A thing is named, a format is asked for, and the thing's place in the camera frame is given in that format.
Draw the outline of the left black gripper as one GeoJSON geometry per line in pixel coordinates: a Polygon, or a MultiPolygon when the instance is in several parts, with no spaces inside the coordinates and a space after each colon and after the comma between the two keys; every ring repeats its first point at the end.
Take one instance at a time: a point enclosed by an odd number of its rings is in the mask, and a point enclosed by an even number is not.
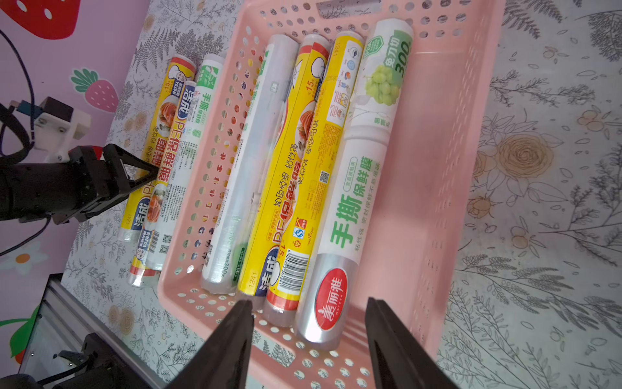
{"type": "Polygon", "coordinates": [[[156,179],[158,171],[116,144],[75,147],[68,162],[3,167],[1,220],[82,222],[102,213],[101,195],[129,195],[156,179]]]}

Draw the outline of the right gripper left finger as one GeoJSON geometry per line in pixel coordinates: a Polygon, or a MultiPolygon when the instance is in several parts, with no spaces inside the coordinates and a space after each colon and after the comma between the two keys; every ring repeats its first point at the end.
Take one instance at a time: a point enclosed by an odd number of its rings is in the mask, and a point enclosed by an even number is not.
{"type": "Polygon", "coordinates": [[[254,332],[252,304],[238,301],[169,388],[243,388],[254,332]]]}

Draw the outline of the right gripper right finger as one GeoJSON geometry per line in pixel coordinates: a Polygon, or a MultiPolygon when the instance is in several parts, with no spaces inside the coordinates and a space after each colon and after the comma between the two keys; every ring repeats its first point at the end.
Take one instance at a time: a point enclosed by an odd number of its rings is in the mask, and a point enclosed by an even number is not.
{"type": "Polygon", "coordinates": [[[368,299],[365,327],[377,388],[457,389],[385,301],[368,299]]]}

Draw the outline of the yellow wrap roll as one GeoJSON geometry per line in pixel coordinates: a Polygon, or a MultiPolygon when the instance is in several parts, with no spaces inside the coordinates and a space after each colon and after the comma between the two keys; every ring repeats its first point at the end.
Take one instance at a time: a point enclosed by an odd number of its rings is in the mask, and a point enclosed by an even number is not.
{"type": "Polygon", "coordinates": [[[325,37],[310,34],[301,42],[238,284],[238,298],[251,301],[254,311],[263,307],[280,245],[293,216],[302,157],[329,57],[330,42],[325,37]]]}
{"type": "Polygon", "coordinates": [[[263,308],[266,321],[276,327],[293,325],[301,300],[363,46],[364,38],[358,33],[339,33],[319,89],[294,193],[292,220],[263,308]]]}
{"type": "Polygon", "coordinates": [[[149,198],[146,221],[141,235],[139,236],[138,245],[128,275],[128,283],[137,288],[151,287],[157,283],[156,276],[159,272],[147,266],[149,248],[155,227],[160,219],[165,196],[168,192],[169,180],[173,173],[175,159],[181,144],[181,137],[186,127],[186,120],[189,117],[190,105],[195,88],[196,82],[192,80],[184,83],[173,123],[170,127],[169,137],[165,145],[164,156],[155,180],[155,186],[149,198]]]}
{"type": "MultiPolygon", "coordinates": [[[[182,87],[184,82],[194,79],[196,71],[197,66],[189,58],[182,55],[171,58],[147,132],[142,155],[142,160],[145,162],[156,167],[160,166],[182,87]]],[[[129,196],[118,235],[118,239],[123,242],[137,243],[139,240],[144,222],[147,220],[147,211],[154,190],[153,179],[148,173],[138,173],[137,178],[146,178],[147,184],[133,191],[129,196]]]]}

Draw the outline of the white green wrap roll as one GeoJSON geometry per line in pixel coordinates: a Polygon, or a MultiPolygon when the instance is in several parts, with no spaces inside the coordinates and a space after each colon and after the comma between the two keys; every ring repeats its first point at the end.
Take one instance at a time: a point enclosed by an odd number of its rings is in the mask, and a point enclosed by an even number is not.
{"type": "Polygon", "coordinates": [[[216,54],[205,55],[195,80],[196,88],[189,117],[181,137],[160,219],[149,248],[147,266],[156,271],[163,268],[168,252],[172,248],[173,233],[180,219],[181,206],[190,184],[194,162],[199,156],[199,143],[207,128],[206,121],[212,110],[215,90],[224,63],[225,59],[216,54]]]}

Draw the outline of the white grape wrap roll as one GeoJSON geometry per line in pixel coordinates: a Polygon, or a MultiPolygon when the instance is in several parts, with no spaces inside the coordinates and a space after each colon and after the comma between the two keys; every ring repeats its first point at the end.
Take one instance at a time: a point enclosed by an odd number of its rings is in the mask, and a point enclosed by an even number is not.
{"type": "Polygon", "coordinates": [[[365,43],[294,323],[320,349],[336,349],[345,328],[413,40],[411,25],[390,18],[365,43]]]}

